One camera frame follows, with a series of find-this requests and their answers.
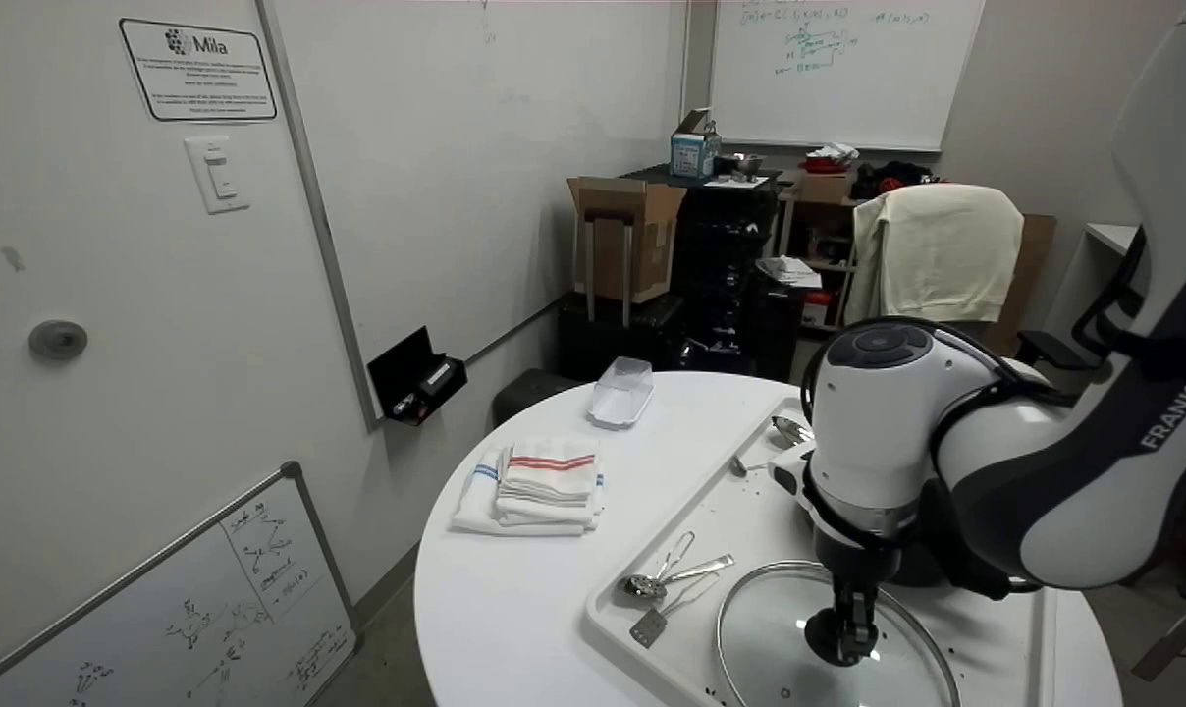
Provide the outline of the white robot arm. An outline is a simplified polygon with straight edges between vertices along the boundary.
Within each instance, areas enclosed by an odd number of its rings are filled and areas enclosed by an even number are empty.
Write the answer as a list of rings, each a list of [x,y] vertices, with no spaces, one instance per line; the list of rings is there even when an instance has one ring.
[[[987,598],[1144,577],[1186,598],[1186,236],[1094,349],[1109,374],[1068,397],[920,320],[827,341],[802,383],[818,448],[796,471],[827,569],[809,642],[827,660],[870,654],[911,558]]]

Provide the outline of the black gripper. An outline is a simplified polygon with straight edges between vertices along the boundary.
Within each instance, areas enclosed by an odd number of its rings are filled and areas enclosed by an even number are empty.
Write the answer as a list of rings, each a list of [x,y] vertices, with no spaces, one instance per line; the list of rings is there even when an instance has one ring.
[[[842,634],[866,634],[878,586],[898,569],[896,548],[848,548],[822,535],[818,553],[834,577],[834,619]]]

